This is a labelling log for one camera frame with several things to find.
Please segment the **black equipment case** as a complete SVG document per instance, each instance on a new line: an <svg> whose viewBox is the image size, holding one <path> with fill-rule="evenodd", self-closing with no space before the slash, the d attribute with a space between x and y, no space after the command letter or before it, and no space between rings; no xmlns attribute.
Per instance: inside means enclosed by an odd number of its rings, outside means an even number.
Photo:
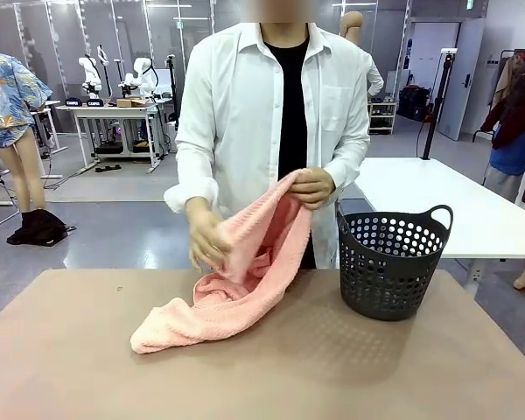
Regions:
<svg viewBox="0 0 525 420"><path fill-rule="evenodd" d="M426 116L431 90L429 88L408 85L399 94L397 114L405 118L422 122Z"/></svg>

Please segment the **white desk with robots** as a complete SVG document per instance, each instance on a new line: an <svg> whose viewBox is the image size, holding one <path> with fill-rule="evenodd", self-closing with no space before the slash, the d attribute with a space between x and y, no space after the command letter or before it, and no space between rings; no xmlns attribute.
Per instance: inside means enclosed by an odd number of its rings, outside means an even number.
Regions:
<svg viewBox="0 0 525 420"><path fill-rule="evenodd" d="M170 104L168 100L149 102L138 107L121 108L105 105L102 107L69 107L59 109L68 112L74 122L80 151L83 158L82 172L91 170L102 158L147 158L150 167L148 174L154 172L164 157L171 151L171 139L165 132L165 111ZM108 137L108 125L117 122L122 141L122 152L102 155L96 147ZM145 127L147 151L134 151L134 140L139 135L131 129Z"/></svg>

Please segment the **dark grey perforated laundry basket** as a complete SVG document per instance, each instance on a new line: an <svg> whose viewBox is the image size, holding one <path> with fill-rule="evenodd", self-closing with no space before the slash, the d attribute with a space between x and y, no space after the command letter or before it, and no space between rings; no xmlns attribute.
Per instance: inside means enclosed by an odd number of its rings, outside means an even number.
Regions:
<svg viewBox="0 0 525 420"><path fill-rule="evenodd" d="M424 299L453 211L344 213L337 208L340 293L355 312L380 321L410 319Z"/></svg>

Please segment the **person's right forearm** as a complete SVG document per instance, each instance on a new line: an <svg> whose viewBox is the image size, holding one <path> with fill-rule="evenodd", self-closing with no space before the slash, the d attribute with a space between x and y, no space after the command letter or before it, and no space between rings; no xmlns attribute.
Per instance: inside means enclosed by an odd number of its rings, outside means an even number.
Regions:
<svg viewBox="0 0 525 420"><path fill-rule="evenodd" d="M218 219L212 204L204 197L192 197L185 203L185 215L189 223Z"/></svg>

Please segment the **white shelf unit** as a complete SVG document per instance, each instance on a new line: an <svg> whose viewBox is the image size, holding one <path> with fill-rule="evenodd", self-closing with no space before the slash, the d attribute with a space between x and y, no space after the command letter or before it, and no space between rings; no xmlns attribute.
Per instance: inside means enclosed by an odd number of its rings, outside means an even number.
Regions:
<svg viewBox="0 0 525 420"><path fill-rule="evenodd" d="M371 98L367 109L370 135L390 135L393 133L398 103L392 100Z"/></svg>

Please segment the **person in white shirt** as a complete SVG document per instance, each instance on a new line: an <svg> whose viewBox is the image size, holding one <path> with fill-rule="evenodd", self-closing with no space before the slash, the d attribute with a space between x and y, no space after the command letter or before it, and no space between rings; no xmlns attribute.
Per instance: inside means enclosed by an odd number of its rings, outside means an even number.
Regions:
<svg viewBox="0 0 525 420"><path fill-rule="evenodd" d="M193 49L176 137L178 183L165 195L185 213L204 197L226 219L279 179L305 168L336 186L311 211L301 266L336 264L335 204L367 154L364 56L352 42L314 23L313 0L241 0L241 22Z"/></svg>

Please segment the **pink terry towel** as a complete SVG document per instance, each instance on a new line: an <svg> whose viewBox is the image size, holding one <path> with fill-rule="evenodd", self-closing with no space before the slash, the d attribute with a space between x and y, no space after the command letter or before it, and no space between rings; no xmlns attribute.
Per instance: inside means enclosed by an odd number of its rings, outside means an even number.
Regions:
<svg viewBox="0 0 525 420"><path fill-rule="evenodd" d="M294 171L219 225L231 251L223 266L193 287L192 302L175 297L153 308L130 337L137 354L224 340L249 329L284 297L310 238L312 213L289 190Z"/></svg>

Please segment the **white table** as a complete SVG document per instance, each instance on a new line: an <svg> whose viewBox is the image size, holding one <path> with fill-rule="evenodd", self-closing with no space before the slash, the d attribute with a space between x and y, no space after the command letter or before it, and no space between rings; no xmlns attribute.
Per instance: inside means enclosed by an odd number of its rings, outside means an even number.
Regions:
<svg viewBox="0 0 525 420"><path fill-rule="evenodd" d="M375 211L453 211L445 259L472 262L466 284L478 286L488 260L525 259L525 210L435 160L368 157L355 185Z"/></svg>

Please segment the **person's right hand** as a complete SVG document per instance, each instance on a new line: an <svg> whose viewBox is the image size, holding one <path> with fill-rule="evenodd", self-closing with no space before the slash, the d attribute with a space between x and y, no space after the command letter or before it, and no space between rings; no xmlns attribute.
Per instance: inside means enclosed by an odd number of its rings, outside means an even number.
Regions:
<svg viewBox="0 0 525 420"><path fill-rule="evenodd" d="M203 264L218 270L224 266L231 245L221 235L222 220L211 210L192 209L186 212L189 223L189 256L197 269Z"/></svg>

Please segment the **person's left hand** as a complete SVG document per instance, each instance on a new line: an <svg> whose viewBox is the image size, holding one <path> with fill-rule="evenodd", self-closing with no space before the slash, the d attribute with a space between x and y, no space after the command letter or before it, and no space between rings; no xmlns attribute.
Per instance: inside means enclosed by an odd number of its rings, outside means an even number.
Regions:
<svg viewBox="0 0 525 420"><path fill-rule="evenodd" d="M336 186L331 175L321 168L301 170L290 186L290 194L313 211L321 208L330 199Z"/></svg>

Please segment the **grey door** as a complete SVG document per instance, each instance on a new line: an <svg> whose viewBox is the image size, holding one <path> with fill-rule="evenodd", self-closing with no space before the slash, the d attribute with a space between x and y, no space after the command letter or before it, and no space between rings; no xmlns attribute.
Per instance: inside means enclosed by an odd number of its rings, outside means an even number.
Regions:
<svg viewBox="0 0 525 420"><path fill-rule="evenodd" d="M437 124L437 131L453 141L459 140L480 55L484 26L483 18L467 20L460 25L457 52Z"/></svg>

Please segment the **black clothes pile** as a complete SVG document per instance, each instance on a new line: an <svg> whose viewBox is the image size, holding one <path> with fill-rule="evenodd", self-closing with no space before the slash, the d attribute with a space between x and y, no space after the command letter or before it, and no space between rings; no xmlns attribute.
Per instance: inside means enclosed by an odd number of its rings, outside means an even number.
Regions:
<svg viewBox="0 0 525 420"><path fill-rule="evenodd" d="M67 225L45 209L22 213L22 225L6 242L10 245L52 247L68 236Z"/></svg>

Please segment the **beige mannequin in white shirt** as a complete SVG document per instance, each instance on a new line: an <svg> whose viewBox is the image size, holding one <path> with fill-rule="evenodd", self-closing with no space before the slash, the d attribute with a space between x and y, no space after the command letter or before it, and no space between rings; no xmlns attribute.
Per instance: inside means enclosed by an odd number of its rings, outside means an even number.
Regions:
<svg viewBox="0 0 525 420"><path fill-rule="evenodd" d="M359 47L360 32L363 26L363 15L358 11L349 11L345 13L339 21L339 35L355 44L364 56L365 70L369 88L367 96L369 98L376 96L384 86L384 80L372 58L372 56Z"/></svg>

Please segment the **black tripod pole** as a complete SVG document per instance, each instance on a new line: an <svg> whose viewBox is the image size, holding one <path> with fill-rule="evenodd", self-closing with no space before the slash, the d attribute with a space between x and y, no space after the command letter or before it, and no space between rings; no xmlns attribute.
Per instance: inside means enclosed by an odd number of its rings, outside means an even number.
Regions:
<svg viewBox="0 0 525 420"><path fill-rule="evenodd" d="M450 74L450 71L452 70L453 61L454 61L456 52L457 52L456 48L444 48L441 50L440 57L444 59L443 72L441 74L439 87L437 90L437 96L434 101L434 107L433 107L432 118L430 121L428 135L426 137L425 145L423 147L423 154L421 156L422 160L430 159L430 152L431 152L433 137L434 137L435 130L437 127L440 110L441 110L442 103L445 97L445 90L447 87L449 74Z"/></svg>

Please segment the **mannequin in floral shirt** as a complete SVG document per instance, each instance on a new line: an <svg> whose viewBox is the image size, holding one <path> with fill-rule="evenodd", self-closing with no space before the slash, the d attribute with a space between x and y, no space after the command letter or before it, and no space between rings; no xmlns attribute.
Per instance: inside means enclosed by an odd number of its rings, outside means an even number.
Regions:
<svg viewBox="0 0 525 420"><path fill-rule="evenodd" d="M18 59L0 53L0 159L15 187L21 212L46 206L32 112L52 90Z"/></svg>

